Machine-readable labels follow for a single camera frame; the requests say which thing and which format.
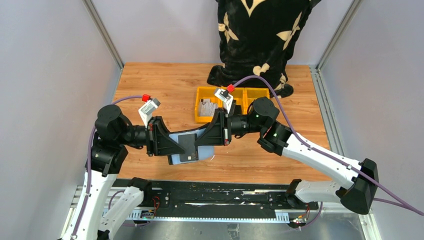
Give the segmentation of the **black card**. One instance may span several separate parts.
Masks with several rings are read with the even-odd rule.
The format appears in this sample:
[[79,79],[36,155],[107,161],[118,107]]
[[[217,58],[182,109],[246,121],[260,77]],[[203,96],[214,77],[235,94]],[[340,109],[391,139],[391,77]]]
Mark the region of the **black card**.
[[196,162],[199,160],[196,133],[183,134],[178,136],[178,144],[184,149],[184,153],[179,154],[179,161],[182,164]]

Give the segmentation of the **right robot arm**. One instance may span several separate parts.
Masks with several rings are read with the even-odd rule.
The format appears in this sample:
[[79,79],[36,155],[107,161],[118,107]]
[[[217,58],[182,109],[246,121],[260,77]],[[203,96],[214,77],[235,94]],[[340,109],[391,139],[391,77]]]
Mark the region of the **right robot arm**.
[[227,146],[232,137],[258,133],[257,143],[266,152],[297,160],[331,178],[330,181],[292,180],[285,191],[285,200],[291,207],[311,202],[338,203],[354,213],[368,214],[378,188],[377,164],[368,158],[358,161],[343,157],[311,142],[277,121],[279,113],[267,97],[255,99],[247,114],[229,115],[225,109],[218,108],[194,144]]

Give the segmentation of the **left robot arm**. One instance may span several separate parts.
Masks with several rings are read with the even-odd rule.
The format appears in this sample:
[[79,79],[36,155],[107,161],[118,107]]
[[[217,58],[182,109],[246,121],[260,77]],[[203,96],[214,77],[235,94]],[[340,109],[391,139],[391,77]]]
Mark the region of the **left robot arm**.
[[149,155],[160,157],[186,153],[186,149],[170,137],[162,119],[153,116],[157,108],[154,100],[139,108],[143,125],[132,124],[116,104],[99,110],[88,144],[82,193],[62,236],[64,240],[111,240],[136,207],[157,209],[160,206],[152,183],[135,177],[110,209],[104,210],[128,148],[146,149]]

